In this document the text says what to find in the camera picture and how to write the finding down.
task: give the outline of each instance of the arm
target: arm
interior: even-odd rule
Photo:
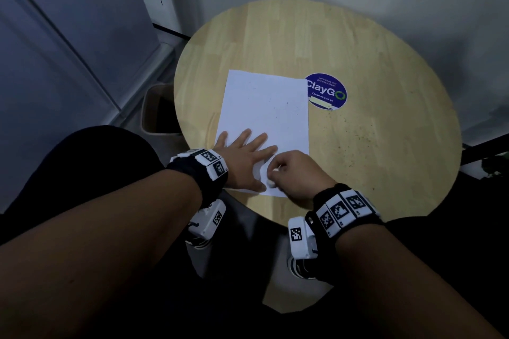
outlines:
[[[277,155],[267,175],[296,199],[310,200],[335,184],[298,151]],[[336,241],[336,251],[359,309],[385,336],[502,338],[385,227],[354,227]]]
[[[228,186],[263,190],[253,165],[263,134],[215,150],[229,168]],[[0,336],[72,336],[109,300],[161,259],[201,204],[190,176],[162,170],[77,206],[0,246]]]

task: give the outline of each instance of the blue panel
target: blue panel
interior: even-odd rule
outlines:
[[[35,0],[122,106],[159,46],[143,0]]]
[[[117,111],[25,0],[0,0],[0,38],[2,212],[53,146]]]

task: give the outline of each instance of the white sheet of paper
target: white sheet of paper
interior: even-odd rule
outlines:
[[[277,153],[297,149],[309,154],[307,80],[230,70],[216,140],[226,130],[229,145],[247,128],[252,130],[247,142],[267,133],[262,149],[277,145]],[[268,187],[269,163],[258,163],[253,170],[267,186],[261,194],[286,197],[278,188]]]

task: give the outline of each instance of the hand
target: hand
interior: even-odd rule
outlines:
[[[267,168],[267,177],[289,197],[301,200],[311,200],[336,184],[311,157],[298,150],[275,156]]]
[[[225,147],[227,135],[228,133],[223,131],[214,146],[214,150],[225,159],[228,167],[226,186],[232,189],[249,189],[257,192],[267,190],[261,181],[254,178],[253,165],[272,157],[277,151],[277,146],[257,150],[267,140],[266,133],[260,134],[250,143],[244,145],[246,139],[251,135],[251,130],[245,129],[230,146]]]

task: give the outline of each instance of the yellow strip on sticker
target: yellow strip on sticker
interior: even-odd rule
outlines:
[[[309,101],[313,102],[314,104],[319,104],[320,106],[322,106],[326,109],[330,109],[332,107],[332,105],[330,103],[322,101],[321,99],[318,99],[314,96],[309,97]]]

